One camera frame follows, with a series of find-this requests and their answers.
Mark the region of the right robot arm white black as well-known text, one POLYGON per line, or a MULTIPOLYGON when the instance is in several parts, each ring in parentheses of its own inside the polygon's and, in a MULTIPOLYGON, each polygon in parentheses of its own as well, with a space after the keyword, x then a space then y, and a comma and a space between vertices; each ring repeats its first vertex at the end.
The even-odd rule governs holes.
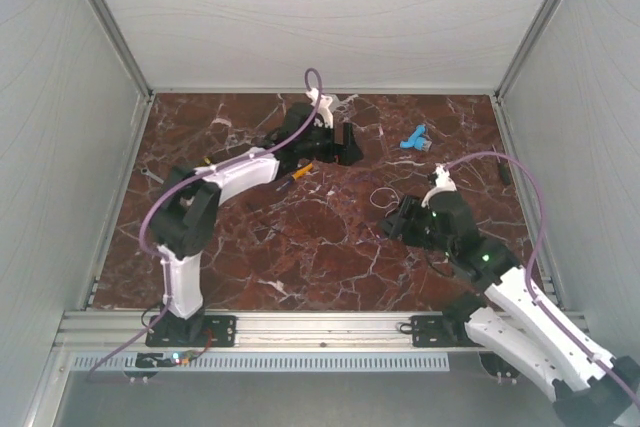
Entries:
POLYGON ((448 341, 491 350, 545 394, 566 426, 629 425, 638 363, 615 357, 577 327, 505 244, 480 232, 459 193, 405 196, 378 226, 389 239, 442 252, 472 285, 444 312, 448 341))

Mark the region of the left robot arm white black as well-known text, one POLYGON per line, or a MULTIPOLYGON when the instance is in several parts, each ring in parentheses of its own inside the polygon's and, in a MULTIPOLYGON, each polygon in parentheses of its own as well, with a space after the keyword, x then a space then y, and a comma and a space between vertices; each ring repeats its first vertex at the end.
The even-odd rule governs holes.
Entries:
POLYGON ((342 136, 313 105, 296 102, 280 127, 248 151, 219 164, 192 169, 174 167, 165 182, 168 194, 150 218, 163 267, 163 303, 174 316, 170 333, 184 345, 199 342, 206 322, 200 262, 213 237, 217 213, 226 201, 256 186, 297 172, 302 160, 351 166, 364 158, 353 125, 342 124, 342 136))

